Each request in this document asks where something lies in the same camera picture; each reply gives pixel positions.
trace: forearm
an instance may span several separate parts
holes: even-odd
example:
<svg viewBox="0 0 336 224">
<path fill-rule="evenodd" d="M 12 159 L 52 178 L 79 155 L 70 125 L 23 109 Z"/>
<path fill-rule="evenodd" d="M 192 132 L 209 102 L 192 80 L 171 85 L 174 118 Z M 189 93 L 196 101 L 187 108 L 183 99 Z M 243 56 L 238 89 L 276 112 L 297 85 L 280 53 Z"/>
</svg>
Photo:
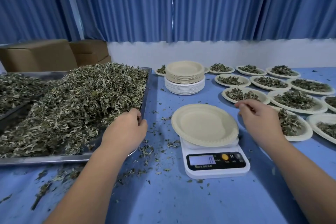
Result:
<svg viewBox="0 0 336 224">
<path fill-rule="evenodd" d="M 114 183 L 126 158 L 98 148 L 46 224 L 104 223 Z"/>
<path fill-rule="evenodd" d="M 287 140 L 263 146 L 310 223 L 336 223 L 336 181 Z"/>
</svg>

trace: person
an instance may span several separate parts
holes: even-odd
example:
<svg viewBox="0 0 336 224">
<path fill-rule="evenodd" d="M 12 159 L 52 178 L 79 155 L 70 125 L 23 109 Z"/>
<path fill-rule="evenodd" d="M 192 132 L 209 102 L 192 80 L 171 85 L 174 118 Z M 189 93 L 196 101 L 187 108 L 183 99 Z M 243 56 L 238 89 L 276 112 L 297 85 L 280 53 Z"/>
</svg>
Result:
<svg viewBox="0 0 336 224">
<path fill-rule="evenodd" d="M 336 181 L 286 140 L 277 112 L 252 99 L 237 102 L 235 106 L 253 139 L 278 166 L 308 221 L 336 223 Z M 105 222 L 118 171 L 147 132 L 146 120 L 138 124 L 140 116 L 137 109 L 132 109 L 111 123 L 101 146 L 46 224 Z"/>
</svg>

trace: yellow button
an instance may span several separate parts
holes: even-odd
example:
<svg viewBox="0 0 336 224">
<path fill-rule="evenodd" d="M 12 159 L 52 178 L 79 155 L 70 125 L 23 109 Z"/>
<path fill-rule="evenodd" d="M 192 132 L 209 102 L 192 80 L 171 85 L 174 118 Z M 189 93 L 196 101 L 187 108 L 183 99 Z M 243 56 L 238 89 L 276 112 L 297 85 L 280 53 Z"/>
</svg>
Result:
<svg viewBox="0 0 336 224">
<path fill-rule="evenodd" d="M 224 160 L 228 160 L 228 159 L 229 159 L 229 156 L 226 155 L 226 154 L 222 154 L 222 159 L 224 159 Z"/>
</svg>

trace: hand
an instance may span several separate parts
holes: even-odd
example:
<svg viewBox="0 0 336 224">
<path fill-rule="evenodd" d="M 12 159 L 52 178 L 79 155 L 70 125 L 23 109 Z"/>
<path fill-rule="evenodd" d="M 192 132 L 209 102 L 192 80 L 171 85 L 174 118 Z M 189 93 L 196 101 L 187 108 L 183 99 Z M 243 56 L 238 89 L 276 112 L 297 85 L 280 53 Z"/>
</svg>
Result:
<svg viewBox="0 0 336 224">
<path fill-rule="evenodd" d="M 142 120 L 138 125 L 140 116 L 135 108 L 119 115 L 105 130 L 100 147 L 121 151 L 126 156 L 130 154 L 146 136 L 147 121 Z"/>
<path fill-rule="evenodd" d="M 279 140 L 286 141 L 275 109 L 253 99 L 239 101 L 234 106 L 239 107 L 247 131 L 262 148 Z"/>
</svg>

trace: blue curtain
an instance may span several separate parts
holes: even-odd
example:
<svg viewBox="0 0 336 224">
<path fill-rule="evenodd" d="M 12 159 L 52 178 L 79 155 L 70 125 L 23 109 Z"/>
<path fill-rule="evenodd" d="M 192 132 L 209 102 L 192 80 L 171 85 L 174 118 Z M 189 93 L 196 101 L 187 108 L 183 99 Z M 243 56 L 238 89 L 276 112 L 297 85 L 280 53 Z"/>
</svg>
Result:
<svg viewBox="0 0 336 224">
<path fill-rule="evenodd" d="M 264 0 L 174 0 L 174 41 L 251 40 Z"/>
<path fill-rule="evenodd" d="M 265 0 L 257 39 L 336 38 L 335 16 L 336 0 Z"/>
<path fill-rule="evenodd" d="M 0 44 L 79 39 L 69 0 L 0 0 Z"/>
<path fill-rule="evenodd" d="M 105 41 L 172 41 L 172 0 L 76 0 L 84 37 Z"/>
</svg>

